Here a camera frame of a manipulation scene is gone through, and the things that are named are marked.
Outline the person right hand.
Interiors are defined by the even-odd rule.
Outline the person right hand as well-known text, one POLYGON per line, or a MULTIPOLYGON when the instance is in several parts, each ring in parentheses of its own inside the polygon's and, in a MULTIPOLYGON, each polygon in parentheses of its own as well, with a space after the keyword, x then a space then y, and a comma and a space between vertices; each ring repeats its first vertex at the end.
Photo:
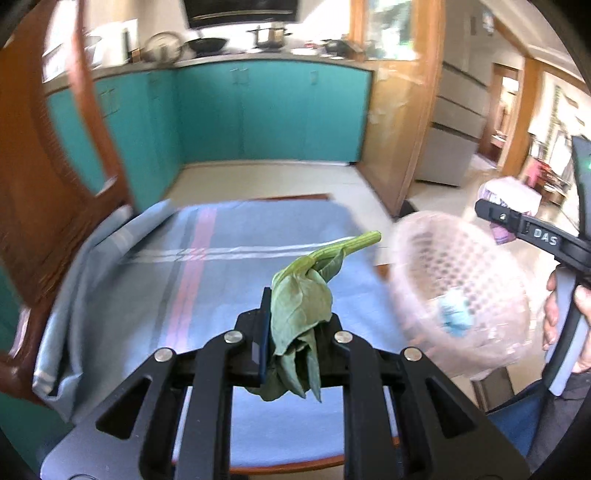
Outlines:
MULTIPOLYGON (((544 304, 544 322, 543 322, 543 343, 542 348, 547 351, 558 340, 558 320, 559 308, 557 304, 557 271, 554 271, 548 278, 546 285, 550 295, 544 304)), ((591 295, 590 290, 585 286, 578 286, 575 290, 575 303, 580 312, 585 316, 587 322, 590 322, 591 313, 591 295)), ((587 335, 581 354, 575 363, 572 372, 583 373, 589 371, 591 367, 591 353, 590 353, 590 335, 587 335)))

